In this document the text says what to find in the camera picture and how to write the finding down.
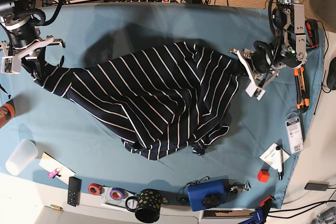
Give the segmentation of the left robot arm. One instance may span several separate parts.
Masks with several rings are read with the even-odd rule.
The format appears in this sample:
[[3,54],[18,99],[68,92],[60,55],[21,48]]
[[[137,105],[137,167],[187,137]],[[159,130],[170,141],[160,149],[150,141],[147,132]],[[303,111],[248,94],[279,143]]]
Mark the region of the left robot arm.
[[254,42],[254,50],[230,48],[245,68],[246,93],[260,100],[282,68],[300,69],[307,62],[305,7],[302,0],[269,0],[268,21],[273,42]]

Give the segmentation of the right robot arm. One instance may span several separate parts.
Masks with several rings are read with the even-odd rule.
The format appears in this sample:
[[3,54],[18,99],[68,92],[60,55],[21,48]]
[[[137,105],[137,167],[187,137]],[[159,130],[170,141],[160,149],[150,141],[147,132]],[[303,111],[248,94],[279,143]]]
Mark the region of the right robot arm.
[[65,46],[54,36],[40,37],[40,27],[52,24],[65,0],[59,0],[50,19],[37,8],[37,0],[1,0],[1,28],[8,40],[1,41],[1,73],[19,74],[24,68],[36,79],[45,77],[45,49]]

